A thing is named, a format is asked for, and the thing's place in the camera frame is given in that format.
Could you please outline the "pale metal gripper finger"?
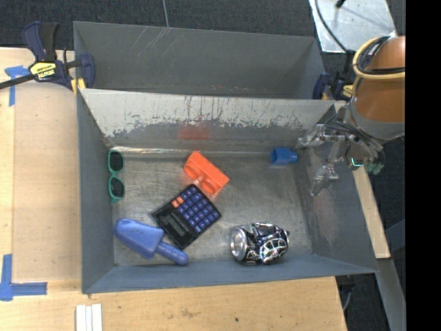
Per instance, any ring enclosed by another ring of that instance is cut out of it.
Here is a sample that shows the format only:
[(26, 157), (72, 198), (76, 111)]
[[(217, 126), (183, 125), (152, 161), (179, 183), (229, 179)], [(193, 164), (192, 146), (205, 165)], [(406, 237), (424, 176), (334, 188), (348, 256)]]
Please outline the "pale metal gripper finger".
[(340, 134), (336, 130), (329, 132), (324, 124), (316, 124), (308, 129), (296, 142), (296, 149), (315, 148), (325, 143), (344, 143), (345, 135)]
[(310, 188), (311, 196), (315, 197), (320, 194), (331, 182), (339, 180), (340, 176), (336, 171), (333, 163), (328, 163), (320, 166), (313, 176), (313, 181)]

